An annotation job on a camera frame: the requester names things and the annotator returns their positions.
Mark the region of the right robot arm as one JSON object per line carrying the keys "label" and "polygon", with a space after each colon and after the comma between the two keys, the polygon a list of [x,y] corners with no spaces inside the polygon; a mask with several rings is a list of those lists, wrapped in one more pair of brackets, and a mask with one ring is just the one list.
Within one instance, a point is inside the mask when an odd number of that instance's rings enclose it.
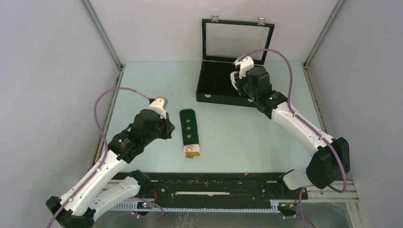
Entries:
{"label": "right robot arm", "polygon": [[251,99],[256,108],[289,131],[307,150],[311,161],[306,168],[293,169],[278,178],[277,194],[290,198],[296,189],[315,186],[332,187],[336,180],[343,181],[340,192],[346,191],[346,175],[350,171],[349,143],[319,130],[303,117],[281,92],[272,90],[269,74],[262,66],[232,72],[230,79],[240,96]]}

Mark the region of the black display case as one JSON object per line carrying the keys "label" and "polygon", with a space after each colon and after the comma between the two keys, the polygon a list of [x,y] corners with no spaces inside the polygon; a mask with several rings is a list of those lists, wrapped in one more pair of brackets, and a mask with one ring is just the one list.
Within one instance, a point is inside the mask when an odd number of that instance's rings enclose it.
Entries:
{"label": "black display case", "polygon": [[265,64],[266,53],[251,52],[269,48],[275,25],[264,18],[255,22],[219,19],[214,15],[202,19],[202,64],[196,89],[198,102],[253,107],[248,97],[239,96],[230,74],[234,61],[249,54],[254,64]]}

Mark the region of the white sock with black stripes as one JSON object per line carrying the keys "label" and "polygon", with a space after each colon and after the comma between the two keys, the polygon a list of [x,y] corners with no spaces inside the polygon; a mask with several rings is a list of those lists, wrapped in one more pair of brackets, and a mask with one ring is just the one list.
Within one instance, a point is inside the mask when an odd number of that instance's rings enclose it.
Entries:
{"label": "white sock with black stripes", "polygon": [[234,87],[235,90],[238,91],[237,85],[236,85],[236,78],[239,76],[239,72],[238,71],[233,71],[230,73],[230,81],[232,86]]}

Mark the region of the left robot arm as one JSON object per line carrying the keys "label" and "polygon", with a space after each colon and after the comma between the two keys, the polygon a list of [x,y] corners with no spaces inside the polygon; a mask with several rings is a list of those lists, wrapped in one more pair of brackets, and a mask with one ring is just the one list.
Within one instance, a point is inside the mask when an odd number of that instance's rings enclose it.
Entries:
{"label": "left robot arm", "polygon": [[141,110],[133,123],[112,138],[103,158],[71,190],[47,200],[46,206],[53,215],[48,225],[57,221],[64,228],[90,228],[119,202],[148,196],[151,180],[140,170],[129,173],[117,186],[102,189],[152,141],[170,139],[174,129],[163,108]]}

